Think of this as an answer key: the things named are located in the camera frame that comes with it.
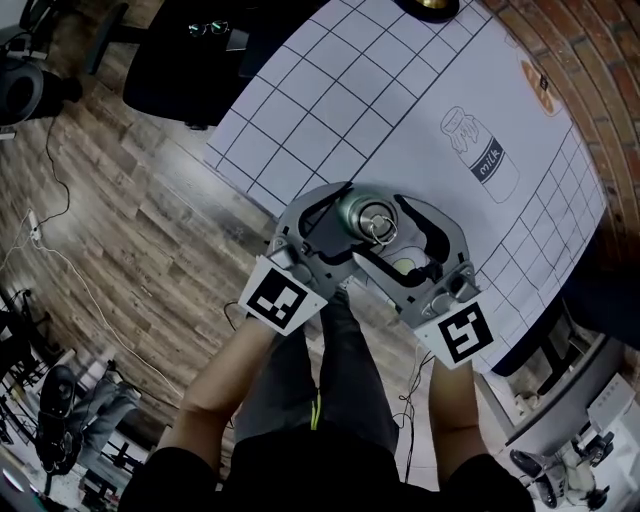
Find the person's left forearm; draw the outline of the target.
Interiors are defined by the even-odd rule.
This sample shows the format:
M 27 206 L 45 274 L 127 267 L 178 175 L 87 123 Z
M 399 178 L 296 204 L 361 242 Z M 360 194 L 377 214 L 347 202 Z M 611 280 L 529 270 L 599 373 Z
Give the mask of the person's left forearm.
M 246 319 L 189 385 L 158 447 L 180 448 L 215 466 L 226 426 L 247 396 L 275 336 L 260 320 Z

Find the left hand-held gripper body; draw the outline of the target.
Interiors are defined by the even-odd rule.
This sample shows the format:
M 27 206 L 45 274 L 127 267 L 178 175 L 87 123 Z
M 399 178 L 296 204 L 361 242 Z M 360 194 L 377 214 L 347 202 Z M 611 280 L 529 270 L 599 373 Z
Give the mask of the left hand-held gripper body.
M 317 314 L 329 299 L 329 285 L 287 238 L 272 240 L 239 298 L 239 305 L 277 333 L 287 336 Z

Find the black padded seat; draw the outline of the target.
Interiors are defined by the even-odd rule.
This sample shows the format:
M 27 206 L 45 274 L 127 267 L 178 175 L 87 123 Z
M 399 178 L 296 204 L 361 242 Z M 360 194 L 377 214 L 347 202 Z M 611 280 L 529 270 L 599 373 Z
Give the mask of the black padded seat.
M 69 426 L 75 401 L 76 377 L 66 365 L 49 370 L 41 389 L 35 447 L 50 475 L 65 475 L 79 453 L 78 435 Z

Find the person's grey trousers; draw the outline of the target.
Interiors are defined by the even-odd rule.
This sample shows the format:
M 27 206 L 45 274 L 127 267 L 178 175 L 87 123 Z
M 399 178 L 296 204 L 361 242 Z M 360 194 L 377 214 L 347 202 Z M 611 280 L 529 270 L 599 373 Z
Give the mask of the person's grey trousers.
M 320 383 L 315 384 L 311 375 L 304 330 L 276 335 L 234 420 L 235 440 L 309 426 L 312 403 L 320 398 L 320 426 L 329 425 L 394 453 L 399 427 L 347 292 L 339 289 L 320 316 L 324 337 Z

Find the steel water bottle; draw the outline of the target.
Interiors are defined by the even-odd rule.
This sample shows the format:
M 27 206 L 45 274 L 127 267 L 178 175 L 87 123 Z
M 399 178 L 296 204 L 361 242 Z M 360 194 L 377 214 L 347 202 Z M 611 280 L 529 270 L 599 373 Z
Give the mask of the steel water bottle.
M 355 190 L 349 191 L 344 197 L 342 197 L 338 203 L 338 214 L 341 222 L 345 226 L 345 229 L 355 238 L 368 241 L 364 239 L 357 227 L 357 214 L 361 208 L 369 202 L 383 202 L 379 197 L 371 194 L 365 194 L 364 192 L 356 192 Z

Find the person's black shirt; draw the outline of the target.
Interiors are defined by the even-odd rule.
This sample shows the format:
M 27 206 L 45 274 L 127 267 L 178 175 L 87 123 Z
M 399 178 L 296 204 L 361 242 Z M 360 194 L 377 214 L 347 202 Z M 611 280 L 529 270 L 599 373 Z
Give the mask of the person's black shirt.
M 463 463 L 430 491 L 400 481 L 385 449 L 336 429 L 300 427 L 235 446 L 219 480 L 201 458 L 162 448 L 138 469 L 118 512 L 535 512 L 492 456 Z

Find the grey desk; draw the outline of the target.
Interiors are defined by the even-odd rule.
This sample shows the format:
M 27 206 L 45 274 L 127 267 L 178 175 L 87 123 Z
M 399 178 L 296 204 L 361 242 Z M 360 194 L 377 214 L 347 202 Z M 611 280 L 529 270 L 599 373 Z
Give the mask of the grey desk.
M 620 368 L 624 349 L 619 340 L 599 335 L 568 378 L 514 427 L 506 446 L 543 455 L 557 452 L 589 421 L 587 409 Z

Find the black round device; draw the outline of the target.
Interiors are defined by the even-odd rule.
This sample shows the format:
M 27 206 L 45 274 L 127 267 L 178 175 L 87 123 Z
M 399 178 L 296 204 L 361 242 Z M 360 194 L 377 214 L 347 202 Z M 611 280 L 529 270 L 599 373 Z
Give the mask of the black round device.
M 82 94 L 75 77 L 61 78 L 23 60 L 0 59 L 0 128 L 55 118 L 65 102 L 76 103 Z

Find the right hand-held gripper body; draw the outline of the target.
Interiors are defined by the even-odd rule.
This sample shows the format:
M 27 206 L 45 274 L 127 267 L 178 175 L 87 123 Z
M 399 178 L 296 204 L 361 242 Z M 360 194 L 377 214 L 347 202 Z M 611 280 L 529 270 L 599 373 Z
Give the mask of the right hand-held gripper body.
M 495 345 L 492 299 L 478 287 L 470 262 L 444 275 L 403 309 L 400 319 L 419 344 L 449 369 Z

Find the eyeglasses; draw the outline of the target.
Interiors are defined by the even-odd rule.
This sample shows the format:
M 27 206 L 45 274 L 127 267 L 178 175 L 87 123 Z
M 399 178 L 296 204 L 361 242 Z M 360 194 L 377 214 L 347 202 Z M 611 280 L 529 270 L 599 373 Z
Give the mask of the eyeglasses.
M 207 34 L 224 35 L 229 31 L 229 23 L 224 20 L 192 23 L 188 26 L 188 31 L 192 37 L 203 37 Z

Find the white grey machine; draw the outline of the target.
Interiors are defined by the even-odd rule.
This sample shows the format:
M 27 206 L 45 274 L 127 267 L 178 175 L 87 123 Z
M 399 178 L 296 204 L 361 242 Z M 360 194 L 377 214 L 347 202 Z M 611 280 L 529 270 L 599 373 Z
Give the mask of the white grey machine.
M 601 509 L 607 501 L 610 487 L 599 489 L 593 469 L 613 451 L 613 432 L 596 434 L 584 444 L 575 436 L 551 456 L 512 450 L 512 463 L 528 478 L 542 503 L 549 509 L 562 504 L 586 506 L 590 512 Z

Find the grey bottle lid with handle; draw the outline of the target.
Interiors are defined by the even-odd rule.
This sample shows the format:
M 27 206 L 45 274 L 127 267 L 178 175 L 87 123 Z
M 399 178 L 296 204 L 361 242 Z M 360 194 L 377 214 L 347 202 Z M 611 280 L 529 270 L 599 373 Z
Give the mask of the grey bottle lid with handle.
M 356 220 L 362 237 L 377 245 L 387 246 L 398 235 L 396 212 L 388 204 L 366 203 L 357 214 Z

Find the white appliance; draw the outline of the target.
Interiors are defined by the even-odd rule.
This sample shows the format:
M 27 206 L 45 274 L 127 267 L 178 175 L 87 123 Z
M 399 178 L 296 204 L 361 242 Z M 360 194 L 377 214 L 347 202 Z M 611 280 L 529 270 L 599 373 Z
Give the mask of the white appliance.
M 640 406 L 635 391 L 616 373 L 587 408 L 592 427 L 598 434 L 618 432 L 640 452 Z

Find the person's right forearm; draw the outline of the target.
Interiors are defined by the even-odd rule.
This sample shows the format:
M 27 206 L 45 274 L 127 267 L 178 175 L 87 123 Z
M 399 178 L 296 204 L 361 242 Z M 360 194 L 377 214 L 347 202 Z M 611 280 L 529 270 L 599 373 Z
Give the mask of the person's right forearm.
M 466 461 L 489 453 L 479 427 L 472 364 L 449 369 L 436 359 L 428 404 L 438 483 L 443 486 Z

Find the white grid tablecloth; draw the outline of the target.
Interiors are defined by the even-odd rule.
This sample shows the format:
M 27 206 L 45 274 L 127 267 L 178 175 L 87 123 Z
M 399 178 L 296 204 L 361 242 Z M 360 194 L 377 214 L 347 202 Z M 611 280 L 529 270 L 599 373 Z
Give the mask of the white grid tablecloth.
M 524 48 L 478 2 L 443 25 L 393 0 L 330 0 L 261 68 L 205 162 L 274 215 L 333 182 L 403 189 L 462 228 L 514 349 L 605 210 L 587 145 Z

